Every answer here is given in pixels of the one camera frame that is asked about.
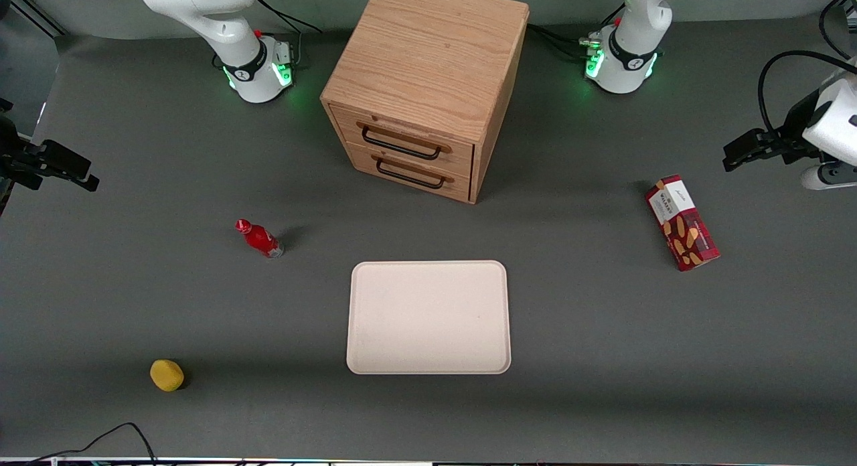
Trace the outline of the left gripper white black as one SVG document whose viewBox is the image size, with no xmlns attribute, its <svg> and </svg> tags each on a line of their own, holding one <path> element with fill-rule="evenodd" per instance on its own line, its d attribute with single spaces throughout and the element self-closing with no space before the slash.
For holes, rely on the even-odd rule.
<svg viewBox="0 0 857 466">
<path fill-rule="evenodd" d="M 838 161 L 856 164 L 855 75 L 836 72 L 787 112 L 781 137 L 793 145 L 811 147 Z M 726 173 L 750 162 L 780 157 L 783 148 L 777 133 L 751 129 L 723 147 Z"/>
</svg>

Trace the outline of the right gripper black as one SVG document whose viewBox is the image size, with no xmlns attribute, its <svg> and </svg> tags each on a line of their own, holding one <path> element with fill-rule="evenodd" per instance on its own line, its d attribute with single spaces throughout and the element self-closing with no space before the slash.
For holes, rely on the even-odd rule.
<svg viewBox="0 0 857 466">
<path fill-rule="evenodd" d="M 12 102 L 1 98 L 1 216 L 15 184 L 39 189 L 43 178 L 58 178 L 88 192 L 97 191 L 100 179 L 89 174 L 91 161 L 53 140 L 41 143 L 40 159 L 49 168 L 41 171 L 43 178 L 34 173 L 27 154 L 30 139 L 19 134 L 6 116 L 12 108 Z"/>
</svg>

